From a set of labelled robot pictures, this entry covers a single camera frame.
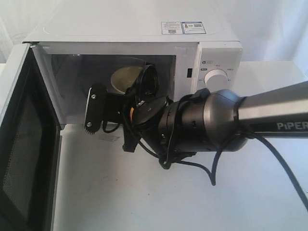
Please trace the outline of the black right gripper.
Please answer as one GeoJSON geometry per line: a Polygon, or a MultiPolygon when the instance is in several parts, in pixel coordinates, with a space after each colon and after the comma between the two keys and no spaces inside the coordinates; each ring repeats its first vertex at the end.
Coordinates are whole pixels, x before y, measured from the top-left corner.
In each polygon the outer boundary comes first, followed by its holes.
{"type": "Polygon", "coordinates": [[[128,124],[142,129],[158,123],[168,103],[167,96],[156,96],[146,86],[132,86],[125,94],[108,92],[105,85],[95,83],[89,90],[84,128],[98,131],[102,122],[128,124]]]}

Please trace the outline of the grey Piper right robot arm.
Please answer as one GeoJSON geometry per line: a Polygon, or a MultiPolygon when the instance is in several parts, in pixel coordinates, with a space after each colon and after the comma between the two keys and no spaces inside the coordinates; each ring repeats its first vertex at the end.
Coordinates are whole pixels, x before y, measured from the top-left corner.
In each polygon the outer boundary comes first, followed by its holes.
{"type": "Polygon", "coordinates": [[[93,84],[85,130],[94,134],[102,123],[121,124],[124,151],[133,152],[144,140],[164,166],[197,152],[239,150],[246,141],[245,132],[265,137],[308,134],[306,82],[246,97],[230,90],[201,89],[177,102],[157,92],[157,83],[135,83],[124,94],[93,84]]]}

